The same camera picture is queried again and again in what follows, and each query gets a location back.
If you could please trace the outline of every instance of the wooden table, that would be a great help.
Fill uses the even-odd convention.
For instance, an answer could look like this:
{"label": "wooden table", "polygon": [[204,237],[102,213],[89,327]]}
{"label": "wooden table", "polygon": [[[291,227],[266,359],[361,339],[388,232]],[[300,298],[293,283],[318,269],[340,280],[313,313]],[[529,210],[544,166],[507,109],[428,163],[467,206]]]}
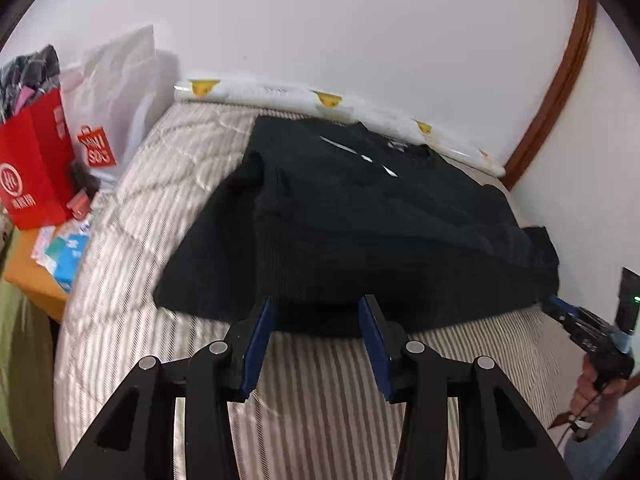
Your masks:
{"label": "wooden table", "polygon": [[31,259],[38,229],[14,232],[14,246],[4,267],[5,280],[13,283],[50,318],[62,321],[67,293],[60,288],[47,269]]}

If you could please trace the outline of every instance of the metal bolt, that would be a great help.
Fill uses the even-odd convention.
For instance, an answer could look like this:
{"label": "metal bolt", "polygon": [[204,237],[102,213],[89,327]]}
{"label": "metal bolt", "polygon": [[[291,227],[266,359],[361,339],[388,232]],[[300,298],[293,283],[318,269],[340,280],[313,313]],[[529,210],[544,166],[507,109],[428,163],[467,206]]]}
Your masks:
{"label": "metal bolt", "polygon": [[495,366],[495,361],[486,355],[482,355],[478,358],[478,366],[485,370],[491,370]]}
{"label": "metal bolt", "polygon": [[209,352],[212,354],[223,354],[229,346],[224,341],[214,341],[209,345]]}
{"label": "metal bolt", "polygon": [[424,352],[424,344],[420,341],[409,341],[405,346],[407,352],[412,354],[421,354]]}
{"label": "metal bolt", "polygon": [[156,366],[156,358],[152,355],[143,357],[142,359],[140,359],[140,361],[138,361],[138,366],[143,370],[149,370],[150,368]]}

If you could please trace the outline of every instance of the human hand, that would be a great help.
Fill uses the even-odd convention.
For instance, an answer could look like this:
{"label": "human hand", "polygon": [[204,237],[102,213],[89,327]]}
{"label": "human hand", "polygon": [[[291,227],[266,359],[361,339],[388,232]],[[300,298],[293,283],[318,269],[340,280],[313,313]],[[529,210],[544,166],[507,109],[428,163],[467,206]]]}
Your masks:
{"label": "human hand", "polygon": [[593,381],[598,378],[598,373],[589,361],[587,354],[582,359],[582,374],[578,377],[574,396],[571,399],[570,409],[574,415],[589,416],[594,421],[590,433],[596,433],[600,428],[606,426],[613,419],[618,410],[618,400],[624,392],[626,381],[624,379],[613,379],[604,389],[599,398],[587,406],[591,399],[598,395],[593,387]]}

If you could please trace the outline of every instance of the cable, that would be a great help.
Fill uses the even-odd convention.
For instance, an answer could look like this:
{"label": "cable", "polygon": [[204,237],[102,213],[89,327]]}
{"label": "cable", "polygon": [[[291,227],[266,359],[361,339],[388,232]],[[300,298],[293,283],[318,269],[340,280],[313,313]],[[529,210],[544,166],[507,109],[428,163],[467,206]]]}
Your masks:
{"label": "cable", "polygon": [[[580,416],[584,413],[584,410],[586,410],[589,406],[591,406],[596,400],[598,400],[602,396],[602,393],[603,393],[604,389],[607,386],[609,386],[609,383],[610,383],[610,381],[607,381],[606,383],[604,383],[602,385],[602,388],[600,389],[598,394],[595,397],[593,397],[593,399],[591,399],[589,402],[587,402],[585,407],[583,409],[581,409],[580,412],[578,412],[578,414],[575,416],[574,420],[580,418]],[[567,432],[570,429],[571,429],[571,422],[569,422],[569,425],[567,426],[566,430],[564,430],[564,432],[562,433],[562,436],[560,437],[560,440],[558,440],[558,445],[556,446],[557,450],[560,450],[560,445],[562,444],[562,441],[564,440],[564,438],[566,437]]]}

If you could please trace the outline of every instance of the sweater sleeve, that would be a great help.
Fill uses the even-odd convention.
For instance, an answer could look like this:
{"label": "sweater sleeve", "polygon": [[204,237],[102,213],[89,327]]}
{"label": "sweater sleeve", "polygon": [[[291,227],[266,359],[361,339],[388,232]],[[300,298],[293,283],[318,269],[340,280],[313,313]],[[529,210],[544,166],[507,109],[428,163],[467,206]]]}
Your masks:
{"label": "sweater sleeve", "polygon": [[583,442],[572,437],[564,448],[564,462],[574,476],[574,480],[598,480],[620,451],[620,430],[622,417],[615,418],[597,434]]}

